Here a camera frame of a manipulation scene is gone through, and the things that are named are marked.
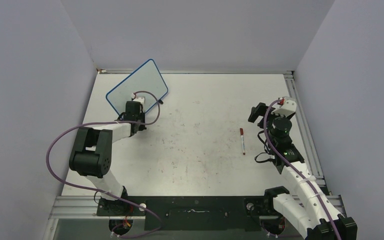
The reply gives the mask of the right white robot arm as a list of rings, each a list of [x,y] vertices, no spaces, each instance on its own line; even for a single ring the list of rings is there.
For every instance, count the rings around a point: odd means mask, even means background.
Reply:
[[[297,104],[286,97],[272,104],[260,102],[251,108],[248,121],[257,124],[265,138],[264,153],[270,157],[288,186],[266,189],[263,209],[289,221],[305,240],[355,240],[358,226],[352,217],[344,216],[328,199],[308,169],[304,157],[290,137],[291,119]]]

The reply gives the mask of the red capped whiteboard marker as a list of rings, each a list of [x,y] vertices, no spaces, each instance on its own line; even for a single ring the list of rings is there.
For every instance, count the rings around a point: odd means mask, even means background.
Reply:
[[[240,140],[241,140],[242,155],[245,156],[246,150],[245,150],[245,141],[244,141],[244,129],[240,128],[239,133],[240,133]]]

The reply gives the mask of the blue framed whiteboard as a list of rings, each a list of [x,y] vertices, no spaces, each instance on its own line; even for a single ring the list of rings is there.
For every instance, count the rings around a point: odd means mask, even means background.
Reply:
[[[153,59],[148,59],[125,79],[115,85],[105,98],[112,109],[120,115],[126,109],[126,102],[132,99],[132,93],[147,91],[162,100],[169,88]]]

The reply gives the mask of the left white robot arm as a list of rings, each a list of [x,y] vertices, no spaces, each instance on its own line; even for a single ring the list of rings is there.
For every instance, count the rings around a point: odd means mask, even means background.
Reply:
[[[127,214],[133,207],[125,198],[128,196],[126,188],[116,180],[110,170],[113,143],[146,129],[140,124],[145,122],[144,104],[144,97],[126,102],[125,111],[118,119],[127,120],[128,123],[80,127],[69,158],[69,168],[72,171],[86,177],[96,189],[103,190],[98,208],[118,216]]]

